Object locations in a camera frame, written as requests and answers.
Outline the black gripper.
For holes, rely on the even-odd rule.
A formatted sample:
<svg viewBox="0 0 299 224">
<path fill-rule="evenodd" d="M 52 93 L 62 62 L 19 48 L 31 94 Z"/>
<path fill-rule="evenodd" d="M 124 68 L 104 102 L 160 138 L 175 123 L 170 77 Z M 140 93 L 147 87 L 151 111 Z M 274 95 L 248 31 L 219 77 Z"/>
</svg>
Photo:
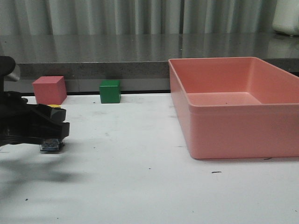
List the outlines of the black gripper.
<svg viewBox="0 0 299 224">
<path fill-rule="evenodd" d="M 32 109 L 49 119 L 30 119 Z M 65 109 L 29 104 L 28 99 L 16 91 L 0 92 L 1 146 L 35 144 L 34 140 L 63 140 L 70 133 L 70 123 L 64 122 L 65 119 Z"/>
</svg>

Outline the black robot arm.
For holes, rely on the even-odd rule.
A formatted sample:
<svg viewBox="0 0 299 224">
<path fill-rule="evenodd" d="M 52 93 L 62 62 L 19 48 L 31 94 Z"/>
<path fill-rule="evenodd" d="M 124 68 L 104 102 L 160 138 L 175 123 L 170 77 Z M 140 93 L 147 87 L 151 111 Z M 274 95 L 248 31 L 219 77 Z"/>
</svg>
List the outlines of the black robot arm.
<svg viewBox="0 0 299 224">
<path fill-rule="evenodd" d="M 21 93 L 4 91 L 4 81 L 18 81 L 20 69 L 13 58 L 0 57 L 0 144 L 35 144 L 41 151 L 57 152 L 69 135 L 66 110 L 28 104 Z"/>
</svg>

